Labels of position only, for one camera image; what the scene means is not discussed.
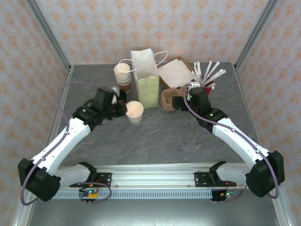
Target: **gray stone surface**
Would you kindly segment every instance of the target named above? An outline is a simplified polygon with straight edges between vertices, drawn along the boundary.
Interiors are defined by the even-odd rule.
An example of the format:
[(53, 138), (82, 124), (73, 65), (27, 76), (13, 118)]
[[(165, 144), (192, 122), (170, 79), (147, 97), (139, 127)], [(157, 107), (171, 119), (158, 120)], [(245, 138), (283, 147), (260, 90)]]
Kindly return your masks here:
[[(71, 81), (116, 86), (114, 66), (77, 65)], [(203, 72), (206, 67), (207, 63), (201, 65)], [(255, 140), (232, 65), (221, 63), (217, 70), (222, 68), (227, 72), (215, 81), (215, 90), (209, 94), (212, 107), (222, 109), (244, 133)], [(68, 116), (94, 94), (95, 90), (90, 87), (71, 85), (64, 107)], [(128, 100), (135, 100), (134, 87), (128, 94)], [(66, 157), (63, 165), (75, 165), (80, 161), (92, 165), (112, 165), (221, 160), (242, 161), (227, 144), (200, 127), (190, 113), (166, 112), (159, 103), (158, 107), (144, 110), (143, 120), (138, 126), (132, 125), (125, 116), (96, 127)]]

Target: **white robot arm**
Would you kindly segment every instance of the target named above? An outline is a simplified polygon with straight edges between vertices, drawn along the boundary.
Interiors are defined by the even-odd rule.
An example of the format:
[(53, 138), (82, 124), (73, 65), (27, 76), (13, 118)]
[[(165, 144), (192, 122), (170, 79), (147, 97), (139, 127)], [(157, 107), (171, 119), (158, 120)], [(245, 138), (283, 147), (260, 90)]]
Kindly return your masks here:
[[(232, 181), (242, 185), (248, 185), (250, 190), (257, 196), (263, 197), (275, 188), (270, 170), (263, 161), (259, 152), (256, 152), (250, 145), (256, 146), (258, 151), (269, 160), (273, 170), (277, 176), (278, 184), (284, 181), (283, 158), (277, 151), (271, 153), (267, 149), (259, 146), (257, 143), (248, 138), (240, 131), (220, 109), (211, 108), (208, 96), (203, 88), (198, 86), (190, 89), (190, 106), (194, 112), (205, 119), (218, 122), (231, 129), (220, 125), (213, 125), (200, 119), (200, 126), (206, 128), (224, 142), (226, 142), (246, 163), (246, 167), (237, 166), (218, 162), (209, 169), (210, 180), (214, 184), (219, 181)], [(184, 105), (177, 105), (181, 101), (179, 98), (173, 98), (173, 106), (175, 109), (180, 107), (185, 109)], [(81, 162), (75, 167), (58, 170), (58, 167), (64, 158), (70, 153), (74, 146), (85, 136), (87, 136), (96, 125), (102, 123), (103, 119), (112, 119), (112, 117), (120, 117), (127, 111), (126, 100), (119, 98), (119, 90), (115, 89), (98, 89), (94, 99), (89, 100), (83, 106), (78, 108), (73, 114), (73, 118), (69, 122), (69, 130), (66, 128), (49, 144), (41, 153), (34, 156), (30, 161), (23, 159), (18, 164), (19, 176), (21, 185), (23, 185), (26, 177), (29, 177), (26, 189), (35, 194), (43, 201), (50, 200), (60, 188), (78, 183), (78, 182), (93, 182), (91, 180), (92, 171), (96, 169)], [(238, 131), (247, 137), (248, 142), (234, 133)], [(51, 152), (47, 157), (43, 157), (58, 141), (66, 134), (65, 139)], [(32, 175), (28, 175), (30, 169), (41, 161)]]
[(197, 82), (191, 82), (187, 89), (189, 93), (185, 99), (173, 97), (174, 109), (189, 110), (200, 126), (227, 143), (246, 163), (246, 167), (241, 167), (220, 161), (209, 169), (208, 178), (204, 180), (214, 185), (225, 181), (246, 185), (259, 197), (284, 181), (283, 157), (278, 151), (271, 153), (261, 147), (238, 129), (223, 111), (212, 108), (205, 89)]
[(43, 201), (50, 200), (60, 188), (91, 181), (96, 168), (86, 162), (75, 167), (58, 167), (75, 145), (87, 136), (103, 120), (125, 115), (126, 93), (118, 88), (99, 88), (94, 99), (88, 100), (72, 115), (69, 126), (30, 161), (22, 159), (18, 164), (21, 185)]

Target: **paper cup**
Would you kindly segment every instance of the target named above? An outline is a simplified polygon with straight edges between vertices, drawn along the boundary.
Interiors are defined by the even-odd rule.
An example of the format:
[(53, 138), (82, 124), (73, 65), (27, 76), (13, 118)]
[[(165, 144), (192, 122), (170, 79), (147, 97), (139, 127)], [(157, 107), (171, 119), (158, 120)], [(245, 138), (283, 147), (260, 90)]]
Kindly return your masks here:
[(129, 82), (129, 81), (131, 81), (132, 80), (132, 77), (131, 76), (129, 76), (129, 77), (127, 77), (127, 78), (117, 78), (116, 77), (116, 81), (117, 82), (121, 82), (121, 83), (126, 83), (126, 82)]
[(116, 77), (128, 76), (129, 74), (131, 74), (129, 72), (130, 70), (131, 70), (130, 66), (125, 63), (120, 63), (114, 67), (114, 72)]
[(127, 112), (126, 115), (133, 125), (139, 125), (142, 120), (142, 114), (144, 111), (143, 105), (138, 101), (130, 101), (126, 103)]
[(121, 83), (121, 82), (118, 82), (118, 85), (120, 87), (121, 90), (125, 91), (126, 93), (128, 93), (129, 91), (131, 91), (131, 88), (132, 88), (132, 81), (129, 81), (127, 83)]

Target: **stacked paper cups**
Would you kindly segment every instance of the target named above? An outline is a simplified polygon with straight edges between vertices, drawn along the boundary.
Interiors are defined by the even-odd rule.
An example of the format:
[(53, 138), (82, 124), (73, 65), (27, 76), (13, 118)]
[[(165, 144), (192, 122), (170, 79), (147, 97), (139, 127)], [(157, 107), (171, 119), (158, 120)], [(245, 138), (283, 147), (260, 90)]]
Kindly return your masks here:
[(125, 63), (120, 63), (114, 67), (116, 82), (120, 86), (120, 89), (126, 93), (131, 90), (132, 76), (129, 72), (130, 66)]

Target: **patterned wallpaper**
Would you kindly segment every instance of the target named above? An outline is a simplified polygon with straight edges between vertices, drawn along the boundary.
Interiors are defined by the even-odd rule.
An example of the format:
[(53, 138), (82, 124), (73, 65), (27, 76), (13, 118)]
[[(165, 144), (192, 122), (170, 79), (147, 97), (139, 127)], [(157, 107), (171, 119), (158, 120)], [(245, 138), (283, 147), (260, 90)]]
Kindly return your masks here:
[(17, 165), (46, 144), (65, 70), (24, 0), (0, 2), (0, 219), (12, 225)]
[(116, 64), (151, 47), (236, 62), (268, 0), (37, 0), (70, 64)]
[(240, 71), (260, 143), (284, 156), (284, 186), (301, 222), (301, 4), (280, 0)]

